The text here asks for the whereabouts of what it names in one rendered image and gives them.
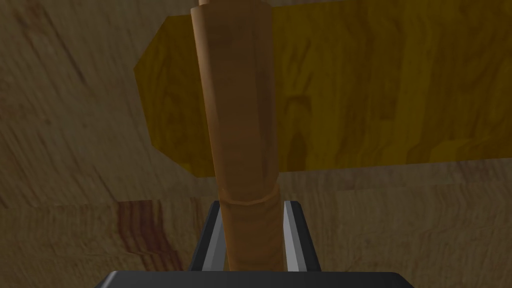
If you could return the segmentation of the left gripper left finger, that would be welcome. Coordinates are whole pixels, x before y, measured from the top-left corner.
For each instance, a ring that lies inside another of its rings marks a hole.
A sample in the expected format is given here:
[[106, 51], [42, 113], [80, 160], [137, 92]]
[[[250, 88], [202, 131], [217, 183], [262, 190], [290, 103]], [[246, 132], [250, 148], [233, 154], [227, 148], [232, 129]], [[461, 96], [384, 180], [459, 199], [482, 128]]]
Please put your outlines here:
[[189, 271], [223, 271], [226, 260], [225, 229], [220, 203], [212, 202], [189, 265]]

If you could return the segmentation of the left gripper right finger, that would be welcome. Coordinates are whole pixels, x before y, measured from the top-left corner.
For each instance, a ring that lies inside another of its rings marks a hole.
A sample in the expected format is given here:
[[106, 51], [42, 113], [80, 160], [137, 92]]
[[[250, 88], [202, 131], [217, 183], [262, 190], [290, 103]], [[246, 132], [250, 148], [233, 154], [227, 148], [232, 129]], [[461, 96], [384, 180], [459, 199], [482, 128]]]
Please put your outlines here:
[[320, 272], [321, 265], [301, 204], [285, 201], [283, 214], [284, 247], [289, 272]]

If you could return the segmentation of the brown wooden rolling pin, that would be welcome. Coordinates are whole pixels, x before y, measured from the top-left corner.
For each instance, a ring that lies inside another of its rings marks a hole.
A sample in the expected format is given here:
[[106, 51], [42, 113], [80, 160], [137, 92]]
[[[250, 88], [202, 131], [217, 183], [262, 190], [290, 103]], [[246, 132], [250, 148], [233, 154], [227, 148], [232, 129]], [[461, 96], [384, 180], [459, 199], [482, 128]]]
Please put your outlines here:
[[191, 17], [229, 267], [283, 271], [272, 7], [199, 0]]

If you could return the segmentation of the yellow wooden cutting board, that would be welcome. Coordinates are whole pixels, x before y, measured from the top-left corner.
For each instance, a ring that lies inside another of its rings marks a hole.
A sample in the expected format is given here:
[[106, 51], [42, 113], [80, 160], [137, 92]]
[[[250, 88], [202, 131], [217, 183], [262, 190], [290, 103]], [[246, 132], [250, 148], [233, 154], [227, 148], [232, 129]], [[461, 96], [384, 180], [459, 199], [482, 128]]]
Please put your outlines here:
[[[272, 8], [279, 172], [512, 158], [512, 0]], [[152, 145], [215, 176], [190, 15], [134, 67]]]

